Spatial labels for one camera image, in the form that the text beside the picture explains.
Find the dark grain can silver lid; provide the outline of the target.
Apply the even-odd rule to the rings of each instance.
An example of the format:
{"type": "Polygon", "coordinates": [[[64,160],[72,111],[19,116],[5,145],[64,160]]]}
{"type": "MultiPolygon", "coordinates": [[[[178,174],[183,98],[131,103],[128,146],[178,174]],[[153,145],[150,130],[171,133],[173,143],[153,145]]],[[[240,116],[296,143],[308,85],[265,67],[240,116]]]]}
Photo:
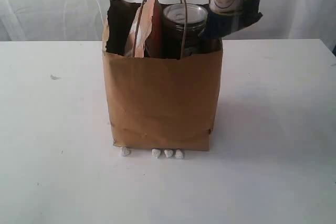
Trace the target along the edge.
{"type": "Polygon", "coordinates": [[[207,10],[195,4],[173,4],[163,10],[163,57],[180,59],[201,50],[207,10]]]}

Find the brown kraft stand-up pouch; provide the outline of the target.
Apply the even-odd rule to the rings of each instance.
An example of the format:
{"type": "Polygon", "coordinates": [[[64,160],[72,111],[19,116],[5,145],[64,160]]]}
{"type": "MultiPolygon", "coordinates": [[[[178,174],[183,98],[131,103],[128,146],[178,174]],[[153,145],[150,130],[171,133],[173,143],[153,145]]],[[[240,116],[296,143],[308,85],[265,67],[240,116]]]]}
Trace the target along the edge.
{"type": "Polygon", "coordinates": [[[146,0],[137,10],[124,48],[125,57],[162,57],[162,7],[146,0]]]}

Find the black rice vacuum pack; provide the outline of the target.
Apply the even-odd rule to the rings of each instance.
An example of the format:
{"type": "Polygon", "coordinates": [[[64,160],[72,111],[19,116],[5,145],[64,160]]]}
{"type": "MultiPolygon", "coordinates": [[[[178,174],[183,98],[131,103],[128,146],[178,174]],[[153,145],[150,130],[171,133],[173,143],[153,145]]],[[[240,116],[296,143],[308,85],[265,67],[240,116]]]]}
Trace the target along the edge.
{"type": "Polygon", "coordinates": [[[204,37],[223,38],[257,23],[262,18],[260,0],[209,0],[204,37]]]}

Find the brown paper bag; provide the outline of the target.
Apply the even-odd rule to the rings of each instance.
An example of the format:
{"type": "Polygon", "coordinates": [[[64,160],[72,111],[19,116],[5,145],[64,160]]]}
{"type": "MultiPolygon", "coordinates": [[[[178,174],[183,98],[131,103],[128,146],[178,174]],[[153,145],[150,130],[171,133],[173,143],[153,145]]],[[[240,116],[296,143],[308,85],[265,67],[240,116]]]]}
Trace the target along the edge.
{"type": "Polygon", "coordinates": [[[221,82],[223,43],[204,41],[200,54],[148,58],[139,39],[145,4],[112,0],[102,34],[102,60],[115,146],[208,151],[221,82]]]}

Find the white backdrop curtain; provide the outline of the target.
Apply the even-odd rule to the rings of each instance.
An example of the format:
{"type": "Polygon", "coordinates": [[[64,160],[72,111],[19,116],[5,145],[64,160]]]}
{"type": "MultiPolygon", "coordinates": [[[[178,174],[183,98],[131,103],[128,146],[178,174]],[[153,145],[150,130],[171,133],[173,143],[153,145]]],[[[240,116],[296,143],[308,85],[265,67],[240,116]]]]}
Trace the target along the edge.
{"type": "MultiPolygon", "coordinates": [[[[100,40],[109,1],[1,0],[1,40],[100,40]]],[[[260,0],[259,10],[260,21],[229,39],[319,38],[335,45],[335,0],[260,0]]]]}

